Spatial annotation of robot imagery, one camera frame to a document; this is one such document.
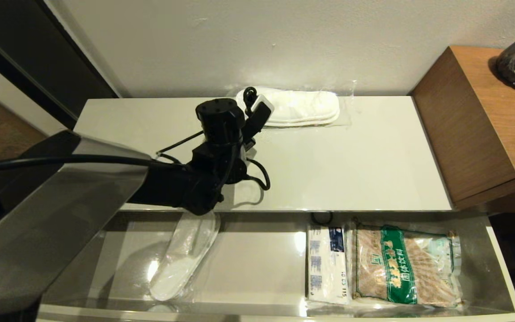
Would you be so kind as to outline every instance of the white cabinet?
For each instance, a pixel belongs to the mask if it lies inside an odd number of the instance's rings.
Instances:
[[[206,98],[89,100],[75,131],[154,154],[200,130],[194,108]],[[215,244],[190,292],[157,302],[148,282],[179,214],[127,204],[43,297],[41,320],[53,321],[515,321],[515,292],[488,218],[451,212],[442,179],[410,97],[356,97],[349,125],[265,129],[255,159],[272,188],[253,182],[224,188]],[[173,149],[181,161],[201,137]],[[259,170],[250,167],[250,175]],[[343,314],[313,310],[306,295],[306,228],[311,211],[351,218],[418,222],[455,230],[462,247],[465,305]]]

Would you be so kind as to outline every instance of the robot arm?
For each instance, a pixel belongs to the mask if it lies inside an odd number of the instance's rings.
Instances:
[[[252,101],[247,120],[229,98],[197,106],[206,140],[184,165],[150,161],[143,153],[64,131],[21,157],[93,154],[140,162],[53,163],[1,171],[0,314],[36,302],[125,202],[201,215],[223,200],[223,185],[255,179],[246,174],[245,151],[255,144],[253,136],[273,108],[255,97]]]

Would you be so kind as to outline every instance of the plastic bag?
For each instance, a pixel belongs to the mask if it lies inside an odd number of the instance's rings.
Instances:
[[[168,301],[184,296],[184,286],[213,245],[219,229],[220,216],[214,212],[203,216],[190,212],[182,214],[166,255],[151,279],[152,297]]]
[[[349,253],[355,297],[394,304],[458,306],[460,240],[453,232],[432,230],[356,225]]]
[[[325,89],[282,90],[266,86],[254,87],[258,95],[263,94],[275,107],[266,127],[331,127],[351,125],[349,109],[352,108],[355,84],[355,81],[351,81],[340,86],[346,88],[340,93]],[[234,97],[242,110],[246,108],[243,101],[245,88],[247,86],[228,93],[228,97]]]
[[[308,294],[310,301],[348,304],[343,228],[309,226],[307,230]]]

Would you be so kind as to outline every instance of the white shelf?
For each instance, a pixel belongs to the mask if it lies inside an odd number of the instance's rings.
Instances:
[[[88,100],[75,131],[153,155],[201,130],[194,109],[210,98]],[[270,174],[263,194],[254,182],[225,186],[217,210],[451,210],[433,154],[409,96],[356,97],[348,126],[264,129],[255,156]],[[198,137],[170,154],[183,162]],[[262,177],[253,165],[249,174]],[[123,210],[168,210],[126,204]]]

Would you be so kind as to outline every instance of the plastic-wrapped slipper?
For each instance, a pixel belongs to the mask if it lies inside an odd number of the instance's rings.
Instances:
[[[339,118],[339,99],[335,93],[280,90],[262,86],[256,86],[255,89],[275,106],[266,126],[323,125],[335,122]],[[236,95],[236,102],[240,108],[245,108],[243,93],[241,90]]]
[[[214,212],[203,216],[195,216],[190,212],[182,214],[166,255],[152,277],[152,297],[167,301],[182,291],[216,240],[219,229],[220,216]]]

